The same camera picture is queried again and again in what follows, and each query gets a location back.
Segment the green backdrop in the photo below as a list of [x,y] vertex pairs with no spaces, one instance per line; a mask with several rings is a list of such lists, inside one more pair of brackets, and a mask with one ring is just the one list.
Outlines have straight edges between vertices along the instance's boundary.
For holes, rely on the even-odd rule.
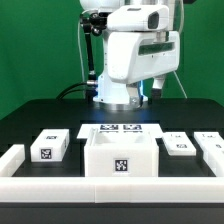
[[[222,105],[223,8],[223,0],[185,5],[177,71],[188,97],[214,99]],[[77,45],[81,11],[78,0],[0,0],[0,118],[29,100],[55,98],[81,81]],[[93,39],[93,47],[99,74],[103,65],[100,39]],[[146,95],[150,85],[147,82]],[[163,97],[183,97],[172,74]]]

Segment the open white box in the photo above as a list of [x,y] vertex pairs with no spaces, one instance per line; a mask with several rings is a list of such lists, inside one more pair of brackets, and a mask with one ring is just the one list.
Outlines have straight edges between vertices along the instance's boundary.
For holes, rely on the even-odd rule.
[[156,177],[159,147],[150,133],[90,131],[84,148],[86,177]]

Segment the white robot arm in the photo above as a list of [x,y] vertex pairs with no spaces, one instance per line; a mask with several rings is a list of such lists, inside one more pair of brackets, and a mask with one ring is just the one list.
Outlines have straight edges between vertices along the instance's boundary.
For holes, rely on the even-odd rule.
[[179,34],[172,31],[175,0],[80,2],[85,10],[95,10],[98,21],[105,17],[103,26],[99,22],[102,30],[95,22],[91,26],[93,33],[103,33],[104,41],[104,71],[94,101],[107,108],[140,107],[147,101],[141,81],[155,78],[161,88],[164,74],[179,64]]

